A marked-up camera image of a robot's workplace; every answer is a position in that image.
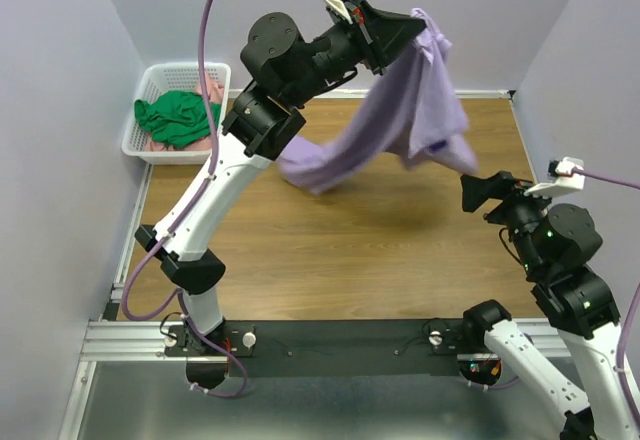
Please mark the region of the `purple t shirt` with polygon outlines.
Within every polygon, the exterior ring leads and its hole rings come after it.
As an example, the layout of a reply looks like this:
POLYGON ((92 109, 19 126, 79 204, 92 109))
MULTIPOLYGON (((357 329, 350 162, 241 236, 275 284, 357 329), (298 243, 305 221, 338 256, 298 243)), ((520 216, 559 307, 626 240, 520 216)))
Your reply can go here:
POLYGON ((478 171, 465 138, 468 117, 447 68, 452 44, 422 9, 411 16, 426 28, 374 83, 344 130, 323 144, 298 135, 286 146, 277 160, 285 181, 321 194, 385 153, 407 170, 435 162, 460 174, 478 171))

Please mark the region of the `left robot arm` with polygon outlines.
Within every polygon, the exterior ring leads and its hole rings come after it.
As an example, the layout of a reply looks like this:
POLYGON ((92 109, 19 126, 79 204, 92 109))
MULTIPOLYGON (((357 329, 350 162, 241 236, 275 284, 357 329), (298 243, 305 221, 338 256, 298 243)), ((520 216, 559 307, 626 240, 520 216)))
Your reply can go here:
POLYGON ((219 223, 305 125, 301 111, 309 100, 350 81, 360 64, 383 74, 426 28, 415 15, 378 10, 366 0, 346 0, 346 14, 331 17, 332 26, 311 42, 283 12, 252 25, 240 55, 251 81, 221 121, 216 150, 174 208, 135 233, 179 288, 187 342, 201 355, 222 340, 216 285, 226 267, 209 248, 219 223))

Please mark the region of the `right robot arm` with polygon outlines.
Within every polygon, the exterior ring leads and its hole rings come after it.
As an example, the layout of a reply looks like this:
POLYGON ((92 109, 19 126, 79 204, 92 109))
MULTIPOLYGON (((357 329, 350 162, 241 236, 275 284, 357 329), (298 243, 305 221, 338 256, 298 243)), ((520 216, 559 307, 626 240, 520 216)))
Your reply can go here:
POLYGON ((626 357, 633 317, 622 317, 608 284, 589 266, 603 244, 588 210, 557 197, 580 191, 587 172, 576 160, 551 163, 551 179, 533 184, 500 171, 461 178, 462 208, 487 200, 497 206, 486 222, 503 226, 532 294, 566 345, 582 384, 569 381, 495 300, 463 314, 460 339, 506 361, 551 410, 562 439, 636 439, 639 386, 626 357))

